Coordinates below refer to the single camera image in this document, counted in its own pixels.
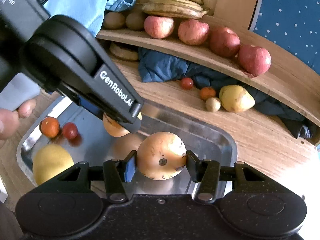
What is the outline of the person's left hand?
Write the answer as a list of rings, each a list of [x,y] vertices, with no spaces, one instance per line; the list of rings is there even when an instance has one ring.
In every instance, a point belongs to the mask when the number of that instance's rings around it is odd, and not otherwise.
[[[36,107],[36,100],[30,99],[22,103],[18,109],[9,111],[1,109],[1,147],[12,137],[20,126],[20,120],[28,118]]]

